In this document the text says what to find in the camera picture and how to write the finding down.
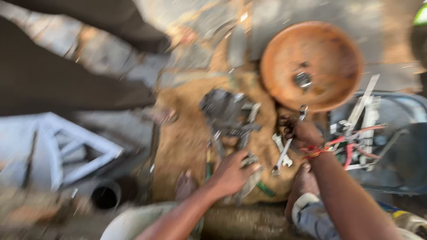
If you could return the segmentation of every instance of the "rusty metal disc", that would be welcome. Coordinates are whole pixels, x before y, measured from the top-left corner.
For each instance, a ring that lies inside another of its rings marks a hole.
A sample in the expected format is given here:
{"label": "rusty metal disc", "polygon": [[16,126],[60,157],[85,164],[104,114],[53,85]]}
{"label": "rusty metal disc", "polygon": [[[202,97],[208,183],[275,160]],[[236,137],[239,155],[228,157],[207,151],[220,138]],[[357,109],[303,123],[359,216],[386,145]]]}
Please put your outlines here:
{"label": "rusty metal disc", "polygon": [[308,104],[311,112],[345,103],[358,89],[362,70],[358,47],[341,29],[320,21],[283,29],[261,59],[268,92],[288,108],[298,110]]}

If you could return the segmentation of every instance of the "hand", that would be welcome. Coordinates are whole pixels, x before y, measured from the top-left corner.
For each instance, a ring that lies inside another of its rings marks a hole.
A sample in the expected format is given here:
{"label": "hand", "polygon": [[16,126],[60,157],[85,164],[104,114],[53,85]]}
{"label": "hand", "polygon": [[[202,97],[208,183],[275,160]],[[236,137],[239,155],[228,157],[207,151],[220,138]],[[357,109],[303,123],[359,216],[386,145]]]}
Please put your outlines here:
{"label": "hand", "polygon": [[285,115],[282,119],[286,120],[284,124],[286,127],[285,139],[294,138],[292,144],[297,148],[308,147],[310,145],[320,147],[324,143],[323,137],[312,122],[301,121],[290,115]]}
{"label": "hand", "polygon": [[233,195],[243,188],[248,178],[259,169],[259,163],[242,167],[242,160],[248,156],[246,151],[235,152],[219,164],[206,185],[210,186],[217,198]]}

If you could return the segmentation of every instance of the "foot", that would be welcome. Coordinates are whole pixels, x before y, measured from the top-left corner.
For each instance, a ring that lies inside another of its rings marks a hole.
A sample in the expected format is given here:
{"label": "foot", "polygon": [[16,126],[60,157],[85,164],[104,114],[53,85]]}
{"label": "foot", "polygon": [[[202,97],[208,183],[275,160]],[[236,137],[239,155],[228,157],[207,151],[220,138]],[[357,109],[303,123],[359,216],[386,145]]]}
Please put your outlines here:
{"label": "foot", "polygon": [[285,216],[288,221],[292,221],[292,208],[299,197],[304,193],[312,193],[316,196],[320,193],[316,177],[314,173],[310,172],[310,169],[310,164],[303,164],[295,177],[294,185],[285,208]]}
{"label": "foot", "polygon": [[166,29],[166,34],[171,37],[170,47],[166,52],[171,52],[177,46],[189,46],[197,40],[197,34],[186,26],[169,26]]}
{"label": "foot", "polygon": [[143,110],[134,110],[134,114],[149,118],[157,124],[173,123],[178,118],[175,110],[167,108],[145,108]]}
{"label": "foot", "polygon": [[175,201],[182,202],[197,190],[196,181],[191,177],[191,171],[182,172],[176,182]]}

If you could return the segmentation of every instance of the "pants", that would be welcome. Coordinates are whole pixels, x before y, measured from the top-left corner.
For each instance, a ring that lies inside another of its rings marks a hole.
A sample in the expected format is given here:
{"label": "pants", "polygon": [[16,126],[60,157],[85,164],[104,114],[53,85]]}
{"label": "pants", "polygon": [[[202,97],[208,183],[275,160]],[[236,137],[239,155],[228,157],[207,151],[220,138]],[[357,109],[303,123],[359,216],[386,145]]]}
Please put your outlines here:
{"label": "pants", "polygon": [[[177,205],[175,202],[164,202],[127,210],[108,225],[102,234],[101,240],[133,240],[149,225]],[[302,195],[295,202],[292,209],[292,221],[298,230],[311,235],[315,239],[341,240],[326,212],[325,206],[318,197],[311,193]],[[203,219],[193,229],[188,239],[200,239],[202,228]],[[408,230],[399,228],[399,232],[405,240],[422,240],[422,238]]]}
{"label": "pants", "polygon": [[[107,30],[141,51],[161,52],[168,37],[146,24],[132,0],[8,0],[30,10],[67,14]],[[0,18],[0,116],[46,111],[126,110],[155,103],[142,82],[96,76],[37,46]]]}

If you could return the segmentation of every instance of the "pliers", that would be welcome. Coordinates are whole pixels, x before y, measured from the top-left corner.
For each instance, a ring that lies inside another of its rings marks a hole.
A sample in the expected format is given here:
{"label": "pliers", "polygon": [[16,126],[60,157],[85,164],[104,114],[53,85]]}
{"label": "pliers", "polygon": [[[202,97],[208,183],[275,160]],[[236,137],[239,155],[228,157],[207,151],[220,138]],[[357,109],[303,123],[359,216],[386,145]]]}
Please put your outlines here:
{"label": "pliers", "polygon": [[347,145],[345,146],[345,150],[347,152],[347,159],[344,163],[344,169],[347,169],[347,167],[351,164],[351,160],[353,158],[353,148],[355,148],[357,151],[359,151],[360,153],[362,153],[363,155],[369,157],[369,158],[373,158],[373,159],[380,159],[379,156],[372,154],[372,153],[368,153],[365,152],[363,150],[362,147],[360,147],[357,143],[356,143],[356,139],[359,139],[360,134],[369,130],[376,130],[376,129],[383,129],[386,126],[388,126],[388,124],[380,124],[380,125],[376,125],[376,126],[372,126],[372,127],[367,127],[367,128],[363,128],[360,129],[359,131],[354,131],[352,135],[349,136],[339,136],[337,139],[327,142],[325,144],[325,148],[330,147],[331,145],[334,145],[336,143],[341,143],[341,142],[347,142]]}

